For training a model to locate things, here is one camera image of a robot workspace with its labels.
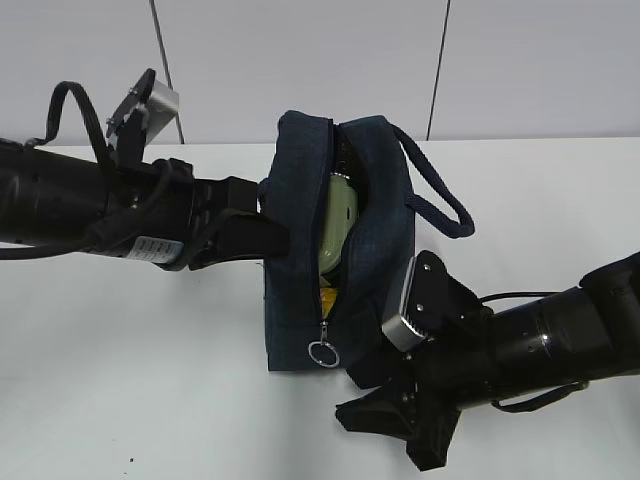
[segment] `white table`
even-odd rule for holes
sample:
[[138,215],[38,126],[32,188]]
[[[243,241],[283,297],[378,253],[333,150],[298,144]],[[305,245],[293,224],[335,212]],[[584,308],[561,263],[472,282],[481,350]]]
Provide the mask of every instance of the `white table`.
[[[422,145],[478,227],[417,245],[488,294],[564,289],[640,250],[640,140]],[[90,158],[86,148],[58,151]],[[152,147],[200,177],[260,179],[273,145]],[[416,191],[429,196],[414,177]],[[0,265],[0,478],[635,479],[640,382],[594,382],[542,411],[465,412],[445,469],[349,434],[342,373],[268,373],[259,262],[166,273],[91,255]]]

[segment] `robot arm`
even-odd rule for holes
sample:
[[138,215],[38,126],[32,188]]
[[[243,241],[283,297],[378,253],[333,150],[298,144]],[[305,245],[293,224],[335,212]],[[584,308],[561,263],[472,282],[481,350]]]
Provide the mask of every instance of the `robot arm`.
[[349,370],[360,387],[381,387],[339,405],[336,416],[349,431],[406,440],[421,470],[445,465],[463,409],[491,403],[529,412],[591,380],[640,372],[640,254],[589,273],[579,287],[499,313],[430,252],[411,259],[394,283],[387,341]]
[[[34,148],[55,138],[69,91],[98,163]],[[0,250],[0,259],[83,251],[195,270],[286,254],[288,232],[258,213],[256,183],[196,179],[176,159],[142,162],[145,145],[176,112],[177,94],[147,70],[109,118],[107,145],[84,89],[60,83],[44,139],[0,140],[0,241],[33,246]]]

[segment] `zipper pull ring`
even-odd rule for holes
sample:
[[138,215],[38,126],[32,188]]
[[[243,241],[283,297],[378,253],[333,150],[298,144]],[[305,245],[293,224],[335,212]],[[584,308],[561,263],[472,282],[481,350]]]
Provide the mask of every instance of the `zipper pull ring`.
[[[316,340],[315,342],[309,343],[307,346],[307,352],[309,353],[309,357],[315,363],[324,368],[336,368],[340,363],[340,354],[336,347],[331,345],[328,340],[328,331],[329,331],[329,322],[323,320],[320,323],[320,340]],[[323,356],[326,356],[325,349],[329,351],[329,358],[333,359],[333,361],[326,361],[320,358],[318,355],[323,353]]]

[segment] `denim pouch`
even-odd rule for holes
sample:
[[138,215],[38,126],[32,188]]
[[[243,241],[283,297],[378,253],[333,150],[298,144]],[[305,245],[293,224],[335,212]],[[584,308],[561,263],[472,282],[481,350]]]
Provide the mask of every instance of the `denim pouch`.
[[[388,284],[414,255],[414,214],[452,238],[471,235],[473,220],[416,143],[382,116],[334,125],[327,118],[289,111],[278,131],[271,171],[260,192],[263,214],[288,228],[290,251],[264,262],[269,370],[312,370],[322,363],[348,368],[381,341]],[[459,221],[413,193],[407,158]],[[336,168],[346,170],[359,212],[342,247],[337,298],[323,320],[318,250]],[[310,355],[314,342],[320,362]],[[323,352],[326,344],[331,350]]]

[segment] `label sticker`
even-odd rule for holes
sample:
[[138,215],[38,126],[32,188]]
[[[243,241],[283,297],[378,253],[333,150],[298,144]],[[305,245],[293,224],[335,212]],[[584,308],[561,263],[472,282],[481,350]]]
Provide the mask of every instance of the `label sticker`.
[[178,258],[182,247],[184,247],[184,243],[175,240],[138,237],[127,258],[153,263],[171,263]]

